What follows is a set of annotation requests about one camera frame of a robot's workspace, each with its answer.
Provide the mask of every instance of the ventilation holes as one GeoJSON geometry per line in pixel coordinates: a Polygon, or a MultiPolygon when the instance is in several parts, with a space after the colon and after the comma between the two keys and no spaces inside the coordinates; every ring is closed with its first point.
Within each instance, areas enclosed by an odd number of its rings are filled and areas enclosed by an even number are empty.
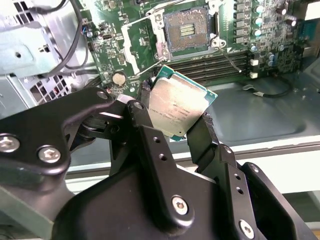
{"type": "Polygon", "coordinates": [[[15,9],[18,11],[18,14],[15,15],[15,18],[20,23],[20,25],[28,24],[34,21],[31,13],[26,12],[28,11],[28,6],[24,1],[16,1],[13,4],[15,6],[15,9]]]}

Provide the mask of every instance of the motherboard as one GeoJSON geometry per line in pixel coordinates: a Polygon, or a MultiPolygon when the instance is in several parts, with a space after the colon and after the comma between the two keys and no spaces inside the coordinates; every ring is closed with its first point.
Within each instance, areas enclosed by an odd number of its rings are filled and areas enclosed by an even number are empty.
{"type": "Polygon", "coordinates": [[[78,1],[102,87],[115,96],[136,97],[163,65],[203,86],[295,72],[314,32],[294,16],[298,0],[78,1]]]}

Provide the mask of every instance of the wire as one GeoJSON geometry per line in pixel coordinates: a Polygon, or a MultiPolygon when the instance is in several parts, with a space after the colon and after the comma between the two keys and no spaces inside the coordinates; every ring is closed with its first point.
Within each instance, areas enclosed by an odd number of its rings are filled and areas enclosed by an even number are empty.
{"type": "Polygon", "coordinates": [[[275,79],[279,79],[284,84],[288,85],[288,88],[285,91],[281,92],[281,93],[267,94],[267,93],[264,93],[264,92],[256,90],[256,88],[251,84],[242,83],[242,85],[243,85],[242,89],[245,90],[245,91],[250,91],[250,92],[252,92],[253,95],[256,95],[258,97],[269,98],[269,99],[281,98],[281,97],[286,96],[287,94],[289,94],[290,92],[293,91],[294,87],[293,87],[292,83],[288,79],[284,78],[283,76],[279,76],[277,74],[274,74],[273,77],[275,79]]]}
{"type": "Polygon", "coordinates": [[[83,88],[97,87],[101,83],[102,83],[101,77],[97,76],[92,81],[90,81],[87,85],[85,85],[83,88]]]}
{"type": "MultiPolygon", "coordinates": [[[[48,73],[43,75],[45,78],[49,78],[49,77],[52,77],[54,75],[57,75],[60,72],[60,70],[62,70],[67,65],[67,63],[71,60],[71,58],[73,57],[73,55],[76,52],[77,45],[78,45],[79,39],[80,39],[80,35],[82,34],[82,31],[83,31],[82,16],[81,16],[81,12],[80,12],[80,10],[79,10],[79,8],[77,6],[77,3],[76,3],[75,0],[69,0],[69,1],[70,1],[71,5],[72,5],[72,7],[74,9],[76,18],[78,20],[78,26],[76,28],[75,36],[74,36],[73,42],[72,42],[72,44],[70,46],[70,49],[67,52],[66,56],[62,59],[62,61],[55,68],[53,68],[50,72],[48,72],[48,73]]],[[[31,8],[30,10],[33,11],[33,12],[39,13],[39,14],[53,13],[53,12],[61,9],[63,7],[63,5],[65,4],[65,2],[66,2],[66,0],[62,0],[57,7],[54,7],[54,8],[51,8],[51,9],[43,9],[41,7],[34,7],[34,8],[31,8]]],[[[87,54],[86,54],[84,64],[81,65],[81,67],[84,66],[87,63],[87,60],[88,59],[87,59],[87,54]]]]}
{"type": "Polygon", "coordinates": [[[66,1],[67,0],[62,0],[58,4],[58,6],[50,8],[50,9],[44,9],[44,8],[38,7],[38,6],[30,7],[29,11],[33,12],[33,13],[36,13],[36,14],[41,14],[41,15],[50,14],[50,13],[53,13],[53,12],[56,12],[56,11],[62,9],[63,6],[65,5],[66,1]]]}
{"type": "MultiPolygon", "coordinates": [[[[89,58],[89,46],[88,46],[88,39],[85,35],[83,35],[83,38],[84,38],[84,45],[85,45],[85,57],[84,57],[84,60],[83,60],[83,63],[79,66],[69,66],[69,65],[65,65],[65,67],[67,69],[70,69],[70,70],[78,70],[78,69],[81,69],[83,68],[87,62],[88,62],[88,58],[89,58]]],[[[56,53],[59,55],[59,58],[61,60],[63,60],[64,58],[62,57],[62,54],[58,51],[58,49],[54,48],[56,53]]]]}
{"type": "Polygon", "coordinates": [[[64,71],[57,72],[57,75],[67,76],[67,77],[73,77],[74,75],[80,76],[80,75],[86,75],[86,74],[93,75],[93,74],[99,74],[99,72],[97,69],[82,69],[74,72],[64,72],[64,71]]]}
{"type": "Polygon", "coordinates": [[[63,69],[67,65],[67,63],[71,60],[71,58],[73,57],[73,55],[75,54],[76,49],[77,49],[77,45],[78,45],[78,42],[79,42],[79,39],[80,39],[80,35],[81,35],[81,29],[82,29],[82,21],[80,21],[78,23],[78,27],[76,29],[76,33],[75,33],[73,42],[72,42],[72,44],[70,46],[69,51],[65,55],[64,59],[62,59],[62,61],[55,68],[53,68],[48,73],[44,74],[45,78],[49,78],[49,77],[52,77],[54,75],[57,75],[57,73],[61,69],[63,69]]]}

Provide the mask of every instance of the black robotic arm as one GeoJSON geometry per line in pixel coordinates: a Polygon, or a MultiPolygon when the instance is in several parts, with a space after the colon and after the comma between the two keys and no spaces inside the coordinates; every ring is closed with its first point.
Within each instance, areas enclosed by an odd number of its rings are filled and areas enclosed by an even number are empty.
{"type": "MultiPolygon", "coordinates": [[[[140,99],[149,91],[142,86],[140,99]]],[[[143,102],[88,88],[0,120],[0,191],[12,200],[1,209],[52,240],[317,239],[258,166],[237,164],[208,114],[187,132],[198,165],[189,173],[143,102]],[[96,138],[110,140],[110,176],[72,196],[71,152],[96,138]],[[28,222],[35,215],[43,218],[28,222]]]]}

